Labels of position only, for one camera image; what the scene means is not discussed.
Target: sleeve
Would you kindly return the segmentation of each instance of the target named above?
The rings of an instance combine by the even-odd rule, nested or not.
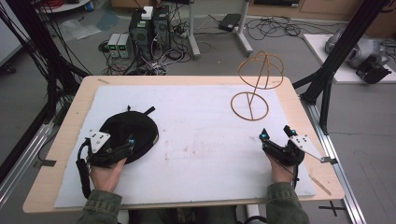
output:
[[[269,224],[307,224],[309,217],[301,207],[291,184],[275,183],[268,187],[266,205]]]
[[[102,223],[117,224],[122,197],[118,194],[94,189],[82,210],[77,224]]]

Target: black pole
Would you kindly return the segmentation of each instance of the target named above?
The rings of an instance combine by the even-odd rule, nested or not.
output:
[[[293,83],[293,87],[297,89],[311,82],[306,92],[301,95],[301,100],[306,101],[311,105],[316,103],[316,100],[323,92],[322,109],[320,110],[320,127],[326,134],[330,92],[335,72],[347,58],[349,52],[352,51],[386,3],[387,0],[363,1],[319,70],[309,77]]]

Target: floor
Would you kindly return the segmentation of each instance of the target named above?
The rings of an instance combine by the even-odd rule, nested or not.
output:
[[[128,15],[126,12],[114,12],[104,5],[91,13],[83,9],[59,13],[57,19],[59,22],[82,19],[80,22],[84,26],[96,24],[102,27],[102,32],[98,34],[67,41],[67,45],[91,73],[100,75],[106,69],[106,59],[97,47],[108,39],[110,34],[128,31]],[[209,19],[201,17],[196,20],[195,27],[198,28],[202,24],[203,29],[200,32],[218,32],[213,28],[204,29],[216,26],[213,21],[206,22]],[[317,25],[334,24],[325,21],[311,22]],[[321,27],[335,32],[342,26],[343,24]],[[306,30],[318,32],[312,27],[306,27]],[[251,33],[255,38],[262,37],[258,30],[251,30]],[[197,61],[170,65],[167,76],[237,76],[238,65],[247,57],[233,34],[197,35],[196,39],[202,53],[201,58]],[[312,74],[320,67],[313,52],[300,38],[267,36],[264,40],[253,40],[247,35],[247,40],[254,49],[253,54],[265,50],[278,55],[285,64],[285,75],[291,82]],[[59,45],[57,38],[54,38],[54,41]],[[21,51],[10,62],[16,67],[17,72],[9,74],[3,68],[0,72],[0,162],[4,161],[46,103],[46,82],[29,56]],[[389,66],[396,69],[394,61],[391,61]],[[246,72],[250,75],[257,74],[257,71],[252,69]],[[393,174],[396,171],[396,152],[393,150],[393,146],[396,145],[394,85],[332,85],[328,131],[367,223],[390,224],[396,219],[396,179]],[[301,87],[297,92],[302,93],[305,89],[306,87]],[[43,157],[49,148],[50,144],[43,148]],[[80,216],[79,212],[25,214],[22,211],[24,200],[39,171],[34,164],[35,161],[1,208],[1,223],[73,223]],[[311,223],[350,223],[347,213],[342,210],[342,202],[332,204],[341,209],[333,211],[323,208],[330,207],[331,202],[303,203],[303,208],[310,216]],[[243,209],[238,208],[238,211],[238,217],[244,221]],[[260,205],[260,211],[265,216],[264,205]]]

